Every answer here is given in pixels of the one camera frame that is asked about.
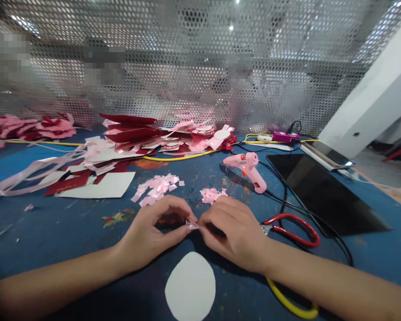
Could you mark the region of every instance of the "yellow cable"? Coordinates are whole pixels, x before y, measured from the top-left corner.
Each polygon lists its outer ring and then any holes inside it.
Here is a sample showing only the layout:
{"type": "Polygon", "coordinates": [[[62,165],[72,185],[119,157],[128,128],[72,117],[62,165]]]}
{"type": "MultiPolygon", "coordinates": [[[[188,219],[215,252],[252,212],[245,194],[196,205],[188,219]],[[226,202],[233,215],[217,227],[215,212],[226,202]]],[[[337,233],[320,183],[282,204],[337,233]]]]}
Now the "yellow cable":
{"type": "MultiPolygon", "coordinates": [[[[304,142],[304,141],[317,141],[317,140],[302,140],[301,142],[304,142]]],[[[28,144],[26,142],[20,142],[20,141],[8,141],[7,143],[28,144]]],[[[37,143],[37,144],[63,145],[63,146],[80,146],[80,145],[83,145],[83,144],[79,144],[79,143],[55,143],[55,142],[45,142],[45,141],[35,142],[35,143],[37,143]]],[[[285,144],[283,142],[278,142],[278,141],[272,141],[270,143],[265,143],[265,142],[262,142],[262,141],[252,141],[252,142],[243,141],[242,143],[246,143],[246,144],[271,144],[271,143],[285,144]]],[[[149,157],[149,156],[143,156],[142,158],[146,159],[146,160],[149,160],[149,161],[183,161],[183,160],[186,160],[186,159],[190,159],[190,158],[195,158],[195,157],[211,154],[211,153],[216,152],[216,151],[217,150],[214,149],[212,151],[204,152],[204,153],[201,153],[201,154],[190,155],[190,156],[185,156],[185,157],[176,157],[176,158],[155,158],[155,157],[149,157]]]]}
{"type": "MultiPolygon", "coordinates": [[[[26,142],[20,142],[20,141],[8,141],[6,143],[12,143],[12,144],[28,144],[26,142]]],[[[44,142],[44,141],[34,141],[33,143],[36,144],[52,144],[52,145],[62,145],[62,146],[80,146],[83,144],[80,143],[58,143],[58,142],[44,142]]]]}
{"type": "Polygon", "coordinates": [[[221,150],[221,149],[214,149],[214,150],[209,151],[209,152],[204,152],[204,153],[201,153],[201,154],[190,155],[190,156],[185,156],[185,157],[178,157],[178,158],[154,158],[154,157],[149,157],[149,156],[143,156],[142,158],[147,159],[149,161],[183,161],[185,159],[190,159],[190,158],[195,158],[195,157],[211,154],[211,153],[217,152],[219,150],[221,150]]]}
{"type": "Polygon", "coordinates": [[[286,307],[289,311],[291,311],[293,314],[306,320],[312,320],[318,316],[319,307],[317,304],[312,302],[312,309],[310,310],[303,310],[299,307],[296,307],[281,293],[281,291],[279,291],[279,289],[276,287],[275,283],[273,283],[271,279],[269,278],[266,279],[267,283],[269,283],[269,286],[272,289],[274,295],[277,297],[277,299],[281,301],[282,305],[286,307]]]}

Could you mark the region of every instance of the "forearm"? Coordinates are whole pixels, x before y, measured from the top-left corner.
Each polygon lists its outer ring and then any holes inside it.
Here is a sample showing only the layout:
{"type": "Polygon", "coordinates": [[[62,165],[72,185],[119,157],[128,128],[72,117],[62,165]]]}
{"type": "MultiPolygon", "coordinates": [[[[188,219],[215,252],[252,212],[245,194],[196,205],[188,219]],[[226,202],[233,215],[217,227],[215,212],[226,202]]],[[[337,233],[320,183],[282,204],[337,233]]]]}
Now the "forearm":
{"type": "Polygon", "coordinates": [[[266,276],[345,320],[401,320],[401,287],[288,245],[270,242],[266,276]]]}
{"type": "Polygon", "coordinates": [[[38,319],[122,277],[113,249],[0,280],[0,313],[6,319],[38,319]]]}

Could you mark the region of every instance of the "white pillar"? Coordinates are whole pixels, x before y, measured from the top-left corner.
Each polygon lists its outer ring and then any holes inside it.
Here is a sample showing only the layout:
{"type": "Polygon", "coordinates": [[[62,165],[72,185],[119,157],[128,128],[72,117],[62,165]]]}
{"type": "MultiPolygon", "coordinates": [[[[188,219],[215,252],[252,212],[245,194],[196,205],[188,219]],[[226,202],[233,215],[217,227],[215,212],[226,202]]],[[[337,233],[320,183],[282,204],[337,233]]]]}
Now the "white pillar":
{"type": "Polygon", "coordinates": [[[401,117],[401,27],[349,94],[319,139],[356,156],[401,117]]]}

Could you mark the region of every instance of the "hand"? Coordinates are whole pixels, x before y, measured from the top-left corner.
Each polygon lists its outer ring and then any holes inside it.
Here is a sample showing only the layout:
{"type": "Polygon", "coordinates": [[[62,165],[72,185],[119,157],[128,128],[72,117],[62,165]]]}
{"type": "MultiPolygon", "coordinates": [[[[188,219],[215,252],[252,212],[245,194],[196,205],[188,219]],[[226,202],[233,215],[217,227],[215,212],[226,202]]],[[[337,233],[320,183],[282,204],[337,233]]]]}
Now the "hand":
{"type": "Polygon", "coordinates": [[[191,232],[188,229],[189,225],[180,226],[167,234],[155,228],[155,224],[163,215],[172,213],[178,214],[182,219],[197,222],[187,202],[172,195],[167,195],[153,205],[146,205],[139,210],[124,237],[114,246],[116,259],[124,273],[143,268],[191,232]]]}
{"type": "Polygon", "coordinates": [[[209,248],[245,270],[266,273],[266,257],[270,255],[268,247],[271,242],[247,205],[234,198],[220,196],[201,215],[198,224],[209,248]],[[212,233],[210,223],[227,237],[212,233]]]}

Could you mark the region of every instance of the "table surface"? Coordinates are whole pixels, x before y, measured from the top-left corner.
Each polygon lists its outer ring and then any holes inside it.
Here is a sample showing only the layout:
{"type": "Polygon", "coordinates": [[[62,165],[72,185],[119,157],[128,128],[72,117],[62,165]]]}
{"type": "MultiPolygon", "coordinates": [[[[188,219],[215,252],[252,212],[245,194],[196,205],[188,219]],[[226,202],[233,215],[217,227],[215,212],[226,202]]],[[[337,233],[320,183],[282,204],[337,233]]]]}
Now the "table surface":
{"type": "MultiPolygon", "coordinates": [[[[95,134],[77,134],[64,142],[84,142],[85,137],[91,136],[95,134]]],[[[245,152],[238,147],[235,147],[235,151],[245,152]]],[[[273,153],[285,152],[269,150],[260,152],[258,156],[267,162],[265,156],[273,153]]],[[[0,150],[0,181],[23,170],[32,161],[61,154],[37,146],[8,144],[0,150]]],[[[171,173],[184,180],[185,186],[178,187],[171,194],[184,198],[197,217],[210,206],[201,202],[199,191],[202,188],[226,188],[229,196],[251,208],[259,222],[278,214],[281,204],[265,195],[256,194],[252,185],[229,175],[219,166],[227,156],[228,152],[215,152],[175,162],[134,161],[128,170],[136,172],[135,178],[120,199],[43,197],[44,190],[15,197],[0,197],[0,232],[13,224],[0,236],[0,279],[114,245],[125,234],[140,209],[130,198],[135,194],[138,184],[154,175],[171,173]],[[34,209],[24,212],[29,204],[33,204],[34,209]],[[115,222],[112,219],[119,213],[124,213],[126,221],[115,222]],[[103,217],[110,218],[108,226],[105,226],[103,217]]],[[[283,197],[284,190],[279,180],[261,165],[258,170],[268,188],[283,197]]],[[[401,285],[401,205],[370,184],[356,181],[348,183],[338,175],[335,177],[372,207],[392,228],[388,232],[344,237],[352,251],[355,266],[401,285]]],[[[292,196],[289,201],[296,202],[292,196]]],[[[269,237],[288,243],[277,233],[269,233],[269,237]]],[[[205,320],[299,320],[274,297],[264,277],[238,268],[207,248],[198,231],[191,233],[146,268],[70,304],[50,319],[78,315],[84,319],[117,320],[130,317],[131,320],[174,320],[165,300],[165,285],[173,268],[191,251],[207,259],[216,278],[215,301],[205,320]]],[[[322,238],[321,245],[314,252],[346,263],[342,251],[329,239],[322,238]]],[[[284,289],[284,293],[302,306],[309,306],[289,290],[284,289]]],[[[321,309],[319,318],[330,320],[336,317],[321,309]]]]}

